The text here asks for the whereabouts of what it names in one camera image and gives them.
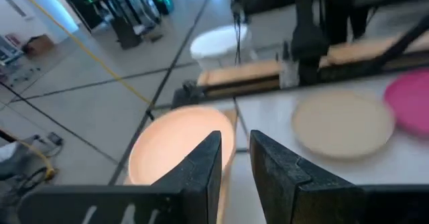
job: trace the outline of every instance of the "cardboard box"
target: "cardboard box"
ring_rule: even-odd
[[[28,43],[23,47],[23,51],[29,57],[40,56],[45,52],[51,50],[55,44],[46,35],[32,37]]]

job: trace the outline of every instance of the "wall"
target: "wall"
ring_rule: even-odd
[[[68,4],[66,0],[58,0],[62,6],[67,10],[68,14],[72,17],[73,21],[76,24],[82,23],[82,21],[79,19],[79,16],[74,12],[73,8]]]
[[[0,0],[0,34],[15,33],[18,40],[28,41],[32,36],[48,34],[48,28],[36,17],[33,9],[28,6],[25,0],[13,0],[27,16],[22,17],[5,1]]]
[[[69,32],[73,33],[78,30],[78,26],[74,22],[73,18],[64,8],[64,6],[58,2],[58,0],[34,0],[40,6],[42,6],[58,23],[64,26]],[[68,36],[61,30],[55,23],[44,15],[35,5],[29,2],[28,4],[34,11],[35,16],[46,25],[49,29],[49,37],[55,43],[59,43],[65,40]]]

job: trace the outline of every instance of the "gray floor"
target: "gray floor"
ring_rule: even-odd
[[[230,0],[174,0],[174,3],[175,11],[162,23],[164,37],[155,43],[144,42],[124,51],[109,28],[92,36],[83,30],[76,34],[109,68],[124,77],[125,82],[146,98],[155,99],[156,105],[171,103],[174,90],[184,80],[195,80],[200,74],[189,53],[192,39],[209,29],[232,23]],[[410,28],[427,12],[422,9],[425,4],[418,3],[419,7],[411,3],[380,9],[369,24],[366,37],[390,36]],[[291,39],[295,24],[293,6],[253,16],[250,29],[258,56],[274,58],[280,53],[281,43]],[[61,126],[3,88],[0,89],[0,126],[18,137],[45,136],[54,131],[65,139],[63,152],[53,160],[60,169],[54,184],[122,183],[126,175],[127,148],[136,133],[150,123],[142,123],[147,104],[116,82],[71,40],[28,64],[39,66],[42,71],[14,87],[15,91]],[[242,123],[237,132],[240,133],[238,144],[245,146]],[[236,157],[234,163],[233,172],[239,173],[232,179],[238,183],[231,187],[235,197],[255,191],[254,187],[239,188],[245,184],[244,180],[252,181],[250,170],[241,172],[235,167],[240,162],[248,166],[246,158]],[[258,200],[245,201],[249,205],[260,205]],[[237,203],[237,199],[232,198],[231,203]],[[231,206],[241,208],[238,204]],[[240,212],[246,216],[245,207]],[[227,212],[227,219],[227,223],[244,223],[231,211]]]

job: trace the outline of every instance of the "beige plate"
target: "beige plate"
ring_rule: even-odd
[[[182,107],[156,119],[140,135],[129,157],[132,184],[153,184],[176,167],[212,131],[222,134],[222,169],[235,150],[229,119],[210,107]]]
[[[382,101],[331,91],[302,101],[292,116],[292,128],[298,141],[314,153],[358,158],[387,143],[394,118]]]

